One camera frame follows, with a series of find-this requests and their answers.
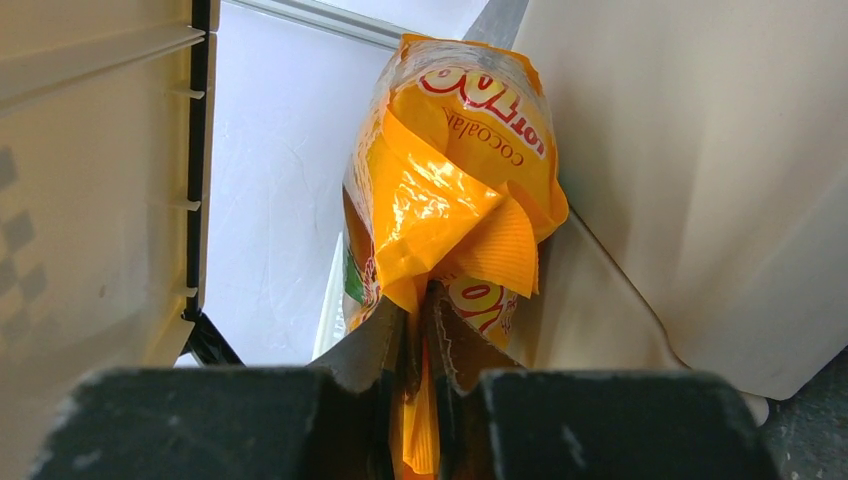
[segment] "white wall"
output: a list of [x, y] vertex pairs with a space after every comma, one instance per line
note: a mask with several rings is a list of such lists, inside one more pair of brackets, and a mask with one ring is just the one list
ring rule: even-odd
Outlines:
[[682, 360], [785, 398], [848, 343], [848, 3], [531, 2], [515, 48]]
[[303, 364], [391, 52], [228, 3], [218, 36], [204, 310], [245, 363]]

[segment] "black edge strip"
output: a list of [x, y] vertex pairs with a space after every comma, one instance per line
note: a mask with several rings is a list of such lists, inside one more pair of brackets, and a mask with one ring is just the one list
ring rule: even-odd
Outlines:
[[[191, 26], [203, 30], [204, 41], [191, 47], [192, 90], [205, 92], [209, 78], [209, 26], [211, 2], [192, 0]], [[189, 104], [188, 133], [188, 189], [190, 201], [203, 201], [203, 168], [206, 157], [206, 99], [192, 98]], [[203, 209], [201, 203], [196, 211], [189, 211], [186, 222], [186, 286], [200, 287], [200, 252], [203, 242]], [[198, 294], [186, 297], [183, 318], [195, 323], [186, 347], [204, 365], [244, 365], [230, 344], [215, 328], [209, 317], [200, 309]]]

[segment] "yellow plastic bag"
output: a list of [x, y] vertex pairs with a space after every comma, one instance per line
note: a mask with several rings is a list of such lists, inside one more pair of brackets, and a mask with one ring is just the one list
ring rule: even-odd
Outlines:
[[[516, 53], [405, 35], [380, 76], [345, 179], [348, 329], [386, 295], [410, 312], [427, 282], [505, 348], [517, 295], [538, 291], [537, 244], [568, 215], [536, 71]], [[404, 411], [403, 457], [438, 469], [427, 362]]]

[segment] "white cabinet door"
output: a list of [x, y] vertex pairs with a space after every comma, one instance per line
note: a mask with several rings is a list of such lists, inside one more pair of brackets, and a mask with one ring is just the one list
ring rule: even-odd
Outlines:
[[515, 49], [684, 362], [786, 398], [848, 343], [848, 3], [531, 2]]
[[189, 98], [214, 104], [188, 90], [191, 18], [188, 0], [0, 2], [0, 478], [26, 474], [82, 375], [172, 365], [191, 331]]

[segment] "gray surface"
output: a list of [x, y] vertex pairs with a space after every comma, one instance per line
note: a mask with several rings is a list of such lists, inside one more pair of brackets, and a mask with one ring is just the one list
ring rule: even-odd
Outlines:
[[[466, 40], [511, 48], [527, 0], [490, 0]], [[848, 349], [793, 398], [771, 403], [761, 431], [789, 480], [848, 479]]]
[[783, 478], [848, 478], [848, 349], [773, 403], [762, 433]]
[[465, 40], [484, 42], [500, 48], [512, 48], [528, 0], [489, 0], [477, 20], [471, 24]]

